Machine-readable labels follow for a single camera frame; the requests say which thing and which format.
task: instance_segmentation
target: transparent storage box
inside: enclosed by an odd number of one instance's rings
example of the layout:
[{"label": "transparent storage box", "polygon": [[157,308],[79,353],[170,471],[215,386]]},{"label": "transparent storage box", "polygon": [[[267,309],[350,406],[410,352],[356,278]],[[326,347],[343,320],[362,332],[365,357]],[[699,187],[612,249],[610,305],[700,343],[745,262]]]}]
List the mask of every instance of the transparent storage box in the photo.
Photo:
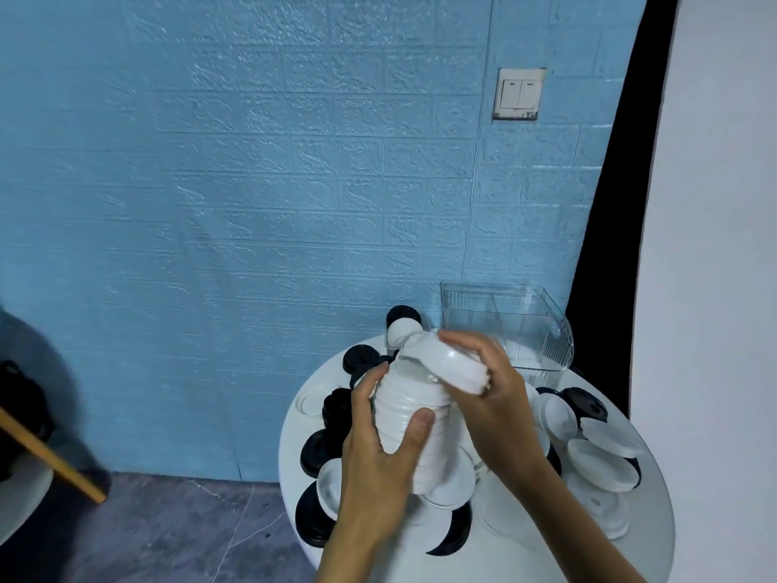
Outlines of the transparent storage box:
[{"label": "transparent storage box", "polygon": [[442,282],[442,328],[494,337],[534,387],[555,389],[572,363],[572,330],[547,291],[528,284]]}]

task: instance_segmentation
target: black curtain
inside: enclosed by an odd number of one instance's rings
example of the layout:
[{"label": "black curtain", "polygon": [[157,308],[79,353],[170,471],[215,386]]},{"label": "black curtain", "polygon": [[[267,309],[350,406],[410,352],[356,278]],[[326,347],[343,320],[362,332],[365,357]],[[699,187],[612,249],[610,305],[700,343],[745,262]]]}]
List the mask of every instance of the black curtain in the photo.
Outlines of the black curtain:
[{"label": "black curtain", "polygon": [[628,416],[639,244],[678,0],[647,0],[567,305],[572,370]]}]

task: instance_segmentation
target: textured wallpaper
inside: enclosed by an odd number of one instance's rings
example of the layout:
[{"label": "textured wallpaper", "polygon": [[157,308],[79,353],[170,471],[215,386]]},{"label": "textured wallpaper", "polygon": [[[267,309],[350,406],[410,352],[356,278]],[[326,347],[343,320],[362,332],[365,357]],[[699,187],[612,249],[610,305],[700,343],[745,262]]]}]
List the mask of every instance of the textured wallpaper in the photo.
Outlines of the textured wallpaper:
[{"label": "textured wallpaper", "polygon": [[[0,302],[58,419],[113,470],[277,480],[391,305],[564,306],[644,2],[0,0]],[[537,122],[491,122],[499,67],[547,68]]]}]

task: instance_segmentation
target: white wall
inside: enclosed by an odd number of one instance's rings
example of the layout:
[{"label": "white wall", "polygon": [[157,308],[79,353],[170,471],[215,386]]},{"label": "white wall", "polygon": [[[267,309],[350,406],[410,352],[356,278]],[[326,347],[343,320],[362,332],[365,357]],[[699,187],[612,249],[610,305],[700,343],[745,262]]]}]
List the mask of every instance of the white wall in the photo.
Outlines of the white wall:
[{"label": "white wall", "polygon": [[777,0],[682,0],[650,184],[632,415],[673,583],[777,581]]}]

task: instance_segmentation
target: gray floor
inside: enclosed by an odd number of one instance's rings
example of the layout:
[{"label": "gray floor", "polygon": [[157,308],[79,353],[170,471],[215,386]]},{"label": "gray floor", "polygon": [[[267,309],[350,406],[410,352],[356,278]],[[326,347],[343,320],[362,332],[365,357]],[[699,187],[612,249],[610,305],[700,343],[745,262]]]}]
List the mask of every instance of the gray floor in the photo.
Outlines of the gray floor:
[{"label": "gray floor", "polygon": [[100,506],[52,484],[0,547],[4,583],[312,581],[277,484],[112,474]]}]

